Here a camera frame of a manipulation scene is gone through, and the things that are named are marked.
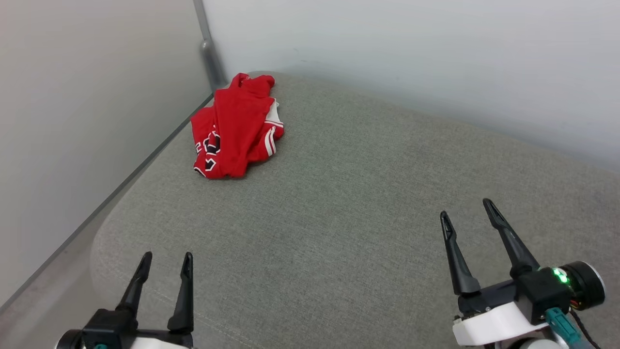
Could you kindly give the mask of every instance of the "colored wire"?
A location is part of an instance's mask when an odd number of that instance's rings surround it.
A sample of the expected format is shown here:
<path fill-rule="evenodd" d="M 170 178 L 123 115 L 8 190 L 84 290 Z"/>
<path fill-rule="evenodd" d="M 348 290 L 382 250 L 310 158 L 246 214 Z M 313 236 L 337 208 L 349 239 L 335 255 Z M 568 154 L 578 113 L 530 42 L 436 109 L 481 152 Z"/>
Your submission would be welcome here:
<path fill-rule="evenodd" d="M 594 342 L 594 339 L 592 339 L 592 337 L 588 333 L 588 330 L 585 329 L 585 325 L 573 309 L 570 310 L 570 315 L 573 316 L 575 322 L 577 323 L 577 326 L 579 326 L 579 329 L 583 332 L 583 336 L 588 340 L 588 342 L 590 342 L 590 344 L 592 344 L 595 349 L 601 349 L 601 347 L 599 347 L 598 344 Z"/>

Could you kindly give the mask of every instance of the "white wall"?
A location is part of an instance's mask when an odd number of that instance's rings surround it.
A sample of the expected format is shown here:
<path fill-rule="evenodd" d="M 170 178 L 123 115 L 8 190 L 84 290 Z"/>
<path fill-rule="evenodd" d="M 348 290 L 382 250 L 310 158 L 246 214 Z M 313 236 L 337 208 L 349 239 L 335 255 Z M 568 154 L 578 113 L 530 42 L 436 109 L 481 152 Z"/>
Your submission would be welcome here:
<path fill-rule="evenodd" d="M 204 2 L 228 78 L 316 75 L 620 171 L 617 1 Z"/>
<path fill-rule="evenodd" d="M 207 98 L 201 42 L 191 0 L 2 1 L 0 305 Z"/>

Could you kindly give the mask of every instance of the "floor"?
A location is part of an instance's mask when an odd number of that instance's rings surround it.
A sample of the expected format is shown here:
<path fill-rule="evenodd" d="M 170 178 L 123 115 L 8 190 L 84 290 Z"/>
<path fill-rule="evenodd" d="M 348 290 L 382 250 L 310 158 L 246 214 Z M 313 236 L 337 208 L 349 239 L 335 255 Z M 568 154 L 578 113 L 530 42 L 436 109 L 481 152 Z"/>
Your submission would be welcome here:
<path fill-rule="evenodd" d="M 81 329 L 99 308 L 112 309 L 91 281 L 89 255 L 97 230 L 138 173 L 43 272 L 0 314 L 0 348 L 54 348 L 70 329 Z"/>

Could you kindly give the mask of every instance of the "red garment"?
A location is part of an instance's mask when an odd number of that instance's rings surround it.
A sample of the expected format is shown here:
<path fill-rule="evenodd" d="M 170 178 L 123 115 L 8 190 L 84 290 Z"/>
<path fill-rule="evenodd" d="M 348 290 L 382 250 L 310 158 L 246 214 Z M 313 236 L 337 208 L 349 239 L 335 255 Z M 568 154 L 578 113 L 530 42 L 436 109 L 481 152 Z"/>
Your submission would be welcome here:
<path fill-rule="evenodd" d="M 269 75 L 250 79 L 239 73 L 229 88 L 215 92 L 213 106 L 192 117 L 198 153 L 194 170 L 207 178 L 242 177 L 248 163 L 275 153 L 284 126 L 275 99 L 269 97 L 274 83 Z"/>

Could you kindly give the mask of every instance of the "gray fabric surface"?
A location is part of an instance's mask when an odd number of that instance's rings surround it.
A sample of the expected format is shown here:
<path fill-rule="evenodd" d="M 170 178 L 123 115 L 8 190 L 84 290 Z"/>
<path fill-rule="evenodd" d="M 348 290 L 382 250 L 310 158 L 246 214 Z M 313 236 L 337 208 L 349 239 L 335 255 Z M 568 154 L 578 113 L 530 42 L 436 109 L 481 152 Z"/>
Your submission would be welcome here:
<path fill-rule="evenodd" d="M 191 251 L 197 347 L 456 347 L 439 213 L 481 284 L 497 283 L 510 262 L 482 207 L 489 197 L 542 265 L 598 268 L 609 298 L 582 317 L 603 347 L 620 341 L 617 174 L 273 75 L 286 130 L 273 158 L 243 179 L 209 181 L 192 170 L 188 125 L 97 234 L 93 281 L 110 302 L 153 251 L 141 327 L 165 328 Z"/>

